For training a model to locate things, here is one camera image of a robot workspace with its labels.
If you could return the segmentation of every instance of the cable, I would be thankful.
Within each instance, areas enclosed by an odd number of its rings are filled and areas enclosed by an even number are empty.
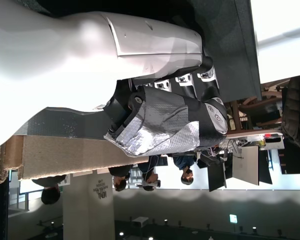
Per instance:
[[[157,157],[157,160],[156,160],[156,164],[155,164],[155,166],[157,166],[157,165],[158,165],[158,162],[159,162],[159,157],[158,157],[158,155],[153,155],[153,156],[151,156],[151,157],[150,157],[150,160],[149,160],[149,167],[148,167],[148,170],[147,170],[147,172],[146,172],[146,174],[145,174],[144,181],[146,181],[146,179],[147,179],[147,175],[148,175],[148,173],[150,172],[151,161],[152,161],[152,157],[154,157],[154,156],[156,156],[156,157]]]

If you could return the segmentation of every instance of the black shirt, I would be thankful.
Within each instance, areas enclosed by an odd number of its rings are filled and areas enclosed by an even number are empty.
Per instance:
[[[109,172],[112,176],[115,177],[125,177],[128,175],[130,169],[133,165],[125,165],[125,166],[115,166],[115,167],[109,167]]]
[[[38,184],[44,188],[52,188],[55,185],[59,184],[63,180],[65,180],[66,175],[62,176],[48,176],[44,178],[39,178],[39,179],[33,179],[32,182],[35,184]]]

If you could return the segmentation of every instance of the blue shirt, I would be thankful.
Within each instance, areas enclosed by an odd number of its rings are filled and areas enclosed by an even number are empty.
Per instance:
[[[197,158],[195,156],[174,156],[173,162],[174,165],[176,165],[179,170],[183,170],[186,167],[191,167],[193,164],[195,164]]]

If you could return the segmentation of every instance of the silver fabric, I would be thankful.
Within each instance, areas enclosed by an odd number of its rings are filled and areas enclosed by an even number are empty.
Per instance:
[[[221,134],[226,134],[228,131],[227,120],[222,116],[221,112],[209,103],[204,103],[209,113],[210,119],[215,130]]]
[[[183,97],[160,89],[144,87],[146,101],[122,133],[104,136],[128,156],[182,153],[200,145],[199,122],[188,121]]]

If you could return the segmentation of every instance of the person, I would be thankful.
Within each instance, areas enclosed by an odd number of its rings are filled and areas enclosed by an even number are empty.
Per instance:
[[[138,168],[142,172],[142,187],[146,191],[153,191],[156,187],[160,188],[161,181],[159,175],[155,174],[154,168],[158,165],[160,155],[149,156],[148,162],[138,163]]]
[[[39,179],[33,179],[35,184],[44,187],[41,194],[41,201],[45,205],[55,204],[60,198],[59,183],[66,179],[66,175],[49,176]]]
[[[117,192],[126,189],[127,180],[130,178],[130,169],[133,165],[109,167],[109,172],[113,178],[113,186]]]
[[[191,185],[194,182],[194,174],[190,167],[196,162],[195,156],[174,156],[173,162],[179,170],[182,170],[181,182],[185,185]]]

